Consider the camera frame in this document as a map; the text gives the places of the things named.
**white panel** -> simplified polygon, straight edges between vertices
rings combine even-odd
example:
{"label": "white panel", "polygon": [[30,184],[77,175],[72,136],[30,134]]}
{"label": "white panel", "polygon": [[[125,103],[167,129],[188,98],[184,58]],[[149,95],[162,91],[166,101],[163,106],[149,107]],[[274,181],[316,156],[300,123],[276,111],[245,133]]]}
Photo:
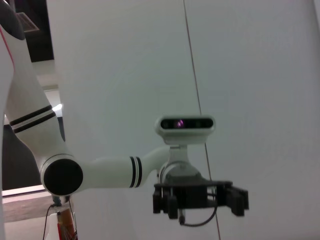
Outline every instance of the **white panel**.
{"label": "white panel", "polygon": [[[3,126],[4,112],[8,97],[11,80],[14,75],[14,65],[9,55],[3,37],[0,35],[0,126]],[[2,159],[2,140],[3,128],[0,127],[0,156]],[[0,162],[0,186],[2,186],[2,160]],[[2,194],[0,193],[0,203],[2,203]],[[2,204],[0,204],[0,239],[5,239],[4,219]]]}
{"label": "white panel", "polygon": [[320,38],[312,1],[188,0],[214,179],[249,190],[223,240],[320,238]]}
{"label": "white panel", "polygon": [[[143,156],[163,142],[155,120],[199,112],[180,0],[48,1],[67,145],[81,161]],[[192,162],[208,177],[203,146]],[[153,215],[155,174],[137,189],[76,194],[80,239],[217,239]],[[195,223],[211,210],[187,213]]]}

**black joint cap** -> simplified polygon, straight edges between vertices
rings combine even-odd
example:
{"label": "black joint cap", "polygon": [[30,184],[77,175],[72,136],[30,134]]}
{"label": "black joint cap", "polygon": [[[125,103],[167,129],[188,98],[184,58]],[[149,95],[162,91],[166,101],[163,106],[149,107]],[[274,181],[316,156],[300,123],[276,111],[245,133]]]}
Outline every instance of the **black joint cap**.
{"label": "black joint cap", "polygon": [[78,163],[70,159],[59,159],[47,167],[43,181],[51,193],[65,196],[75,192],[82,184],[83,178]]}

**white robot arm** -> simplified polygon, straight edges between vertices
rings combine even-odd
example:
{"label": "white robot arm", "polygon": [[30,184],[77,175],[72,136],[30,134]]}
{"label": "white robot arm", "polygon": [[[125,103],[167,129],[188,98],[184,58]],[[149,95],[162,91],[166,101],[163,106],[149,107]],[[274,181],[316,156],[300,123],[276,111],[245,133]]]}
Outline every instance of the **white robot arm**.
{"label": "white robot arm", "polygon": [[14,64],[5,114],[15,135],[32,151],[41,183],[50,193],[68,196],[87,188],[137,188],[169,158],[169,148],[145,157],[79,162],[63,141],[59,123],[35,75],[22,27],[0,0],[0,31]]}
{"label": "white robot arm", "polygon": [[9,53],[6,56],[11,57],[14,65],[5,114],[15,135],[32,151],[41,183],[48,192],[70,196],[88,188],[137,188],[157,170],[155,214],[163,211],[170,219],[179,218],[185,226],[188,225],[183,209],[214,207],[216,211],[219,206],[228,206],[236,216],[244,216],[244,210],[249,209],[248,192],[233,187],[230,181],[204,179],[188,160],[187,145],[204,144],[215,129],[212,117],[160,118],[155,124],[156,132],[170,147],[155,149],[141,158],[78,161],[63,141],[56,114],[37,81],[22,26],[3,0],[0,0],[0,35]]}

